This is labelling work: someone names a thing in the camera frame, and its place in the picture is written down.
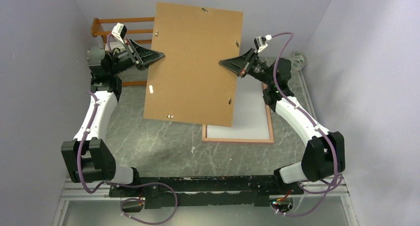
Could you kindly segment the brown backing board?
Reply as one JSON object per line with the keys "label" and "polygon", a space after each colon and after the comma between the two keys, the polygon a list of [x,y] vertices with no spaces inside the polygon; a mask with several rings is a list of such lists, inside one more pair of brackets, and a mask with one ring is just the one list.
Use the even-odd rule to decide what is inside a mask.
{"label": "brown backing board", "polygon": [[219,62],[240,52],[243,13],[159,2],[144,118],[231,127],[237,76]]}

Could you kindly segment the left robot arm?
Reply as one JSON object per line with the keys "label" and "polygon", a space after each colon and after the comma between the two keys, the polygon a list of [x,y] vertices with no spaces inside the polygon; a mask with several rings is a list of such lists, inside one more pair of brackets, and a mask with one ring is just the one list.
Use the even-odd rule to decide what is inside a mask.
{"label": "left robot arm", "polygon": [[129,196],[141,192],[142,183],[134,177],[134,169],[118,165],[105,143],[110,117],[122,93],[118,76],[132,67],[146,70],[164,58],[164,53],[144,48],[134,40],[123,41],[120,52],[103,47],[87,50],[91,71],[90,103],[84,121],[71,141],[63,142],[61,153],[72,182],[85,186],[91,182],[122,184]]}

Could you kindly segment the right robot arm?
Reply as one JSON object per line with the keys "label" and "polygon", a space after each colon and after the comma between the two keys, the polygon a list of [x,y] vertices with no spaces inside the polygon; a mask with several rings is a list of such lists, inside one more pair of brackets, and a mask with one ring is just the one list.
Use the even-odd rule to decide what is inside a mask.
{"label": "right robot arm", "polygon": [[286,120],[306,144],[300,162],[279,170],[279,176],[272,181],[274,191],[283,194],[292,183],[315,182],[329,176],[333,178],[330,186],[337,184],[345,169],[344,137],[339,131],[332,132],[318,123],[294,96],[288,86],[291,61],[279,58],[267,65],[254,49],[250,49],[241,56],[223,59],[219,64],[240,78],[251,76],[265,84],[264,103]]}

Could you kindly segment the white green cardboard box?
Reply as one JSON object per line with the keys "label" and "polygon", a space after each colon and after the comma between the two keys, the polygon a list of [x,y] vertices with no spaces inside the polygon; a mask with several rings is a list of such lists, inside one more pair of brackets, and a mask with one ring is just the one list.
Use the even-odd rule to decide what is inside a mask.
{"label": "white green cardboard box", "polygon": [[105,44],[105,50],[106,51],[111,51],[115,48],[118,48],[120,50],[125,49],[124,46],[117,41],[112,41],[112,42],[108,42],[107,44]]}

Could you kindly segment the wooden shelf rack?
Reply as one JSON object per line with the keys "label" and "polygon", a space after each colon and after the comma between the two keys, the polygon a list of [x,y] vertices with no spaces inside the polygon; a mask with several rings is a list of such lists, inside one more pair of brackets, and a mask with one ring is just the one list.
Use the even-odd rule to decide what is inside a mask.
{"label": "wooden shelf rack", "polygon": [[101,47],[107,49],[107,35],[111,33],[115,24],[122,23],[128,30],[126,38],[131,38],[139,45],[149,48],[152,43],[154,20],[154,17],[94,18],[91,25],[91,35],[98,40]]}

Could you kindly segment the clear tape roll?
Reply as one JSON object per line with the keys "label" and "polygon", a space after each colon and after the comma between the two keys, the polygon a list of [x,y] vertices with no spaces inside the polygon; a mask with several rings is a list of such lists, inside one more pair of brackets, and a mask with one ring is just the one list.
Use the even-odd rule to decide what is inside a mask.
{"label": "clear tape roll", "polygon": [[295,71],[302,70],[308,63],[307,57],[300,52],[290,53],[291,67]]}

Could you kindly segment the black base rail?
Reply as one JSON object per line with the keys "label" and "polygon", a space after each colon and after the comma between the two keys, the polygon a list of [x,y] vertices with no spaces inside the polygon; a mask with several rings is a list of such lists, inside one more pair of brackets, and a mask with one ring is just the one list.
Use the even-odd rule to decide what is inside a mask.
{"label": "black base rail", "polygon": [[146,209],[162,207],[253,205],[302,195],[297,183],[286,184],[278,175],[136,177],[129,186],[111,186],[111,198],[145,199]]}

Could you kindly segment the aluminium extrusion frame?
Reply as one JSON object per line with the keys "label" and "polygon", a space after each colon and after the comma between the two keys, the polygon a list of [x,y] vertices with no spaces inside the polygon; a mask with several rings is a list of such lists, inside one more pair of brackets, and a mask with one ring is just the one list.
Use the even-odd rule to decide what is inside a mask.
{"label": "aluminium extrusion frame", "polygon": [[242,176],[194,176],[194,177],[141,177],[141,186],[130,184],[105,183],[94,193],[87,193],[83,186],[66,180],[52,225],[63,224],[68,205],[71,201],[134,199],[138,206],[134,211],[193,206],[232,206],[253,205],[266,207],[285,203],[291,214],[296,214],[304,199],[310,197],[339,197],[344,207],[346,219],[351,226],[357,221],[346,183],[341,180],[336,187],[328,187],[325,182],[308,184],[304,191],[300,183],[286,184],[275,175]]}

